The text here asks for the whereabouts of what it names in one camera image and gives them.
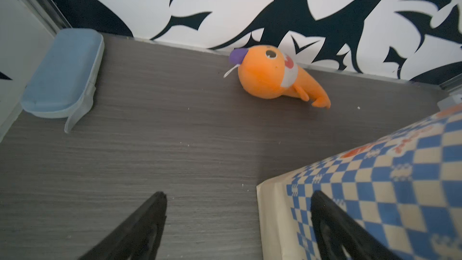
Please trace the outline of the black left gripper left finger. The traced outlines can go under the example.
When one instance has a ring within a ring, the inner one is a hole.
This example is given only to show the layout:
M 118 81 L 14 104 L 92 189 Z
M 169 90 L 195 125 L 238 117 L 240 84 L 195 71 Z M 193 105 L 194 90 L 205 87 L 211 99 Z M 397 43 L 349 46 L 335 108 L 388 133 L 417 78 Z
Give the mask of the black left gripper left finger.
M 156 192 L 81 260 L 154 260 L 166 223 L 167 195 Z

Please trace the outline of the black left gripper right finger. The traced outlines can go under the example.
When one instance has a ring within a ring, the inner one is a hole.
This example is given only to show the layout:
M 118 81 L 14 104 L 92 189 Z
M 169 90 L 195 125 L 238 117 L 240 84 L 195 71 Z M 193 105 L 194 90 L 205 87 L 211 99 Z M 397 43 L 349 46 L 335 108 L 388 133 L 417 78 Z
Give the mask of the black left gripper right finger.
M 310 212 L 323 260 L 398 260 L 322 191 L 311 197 Z

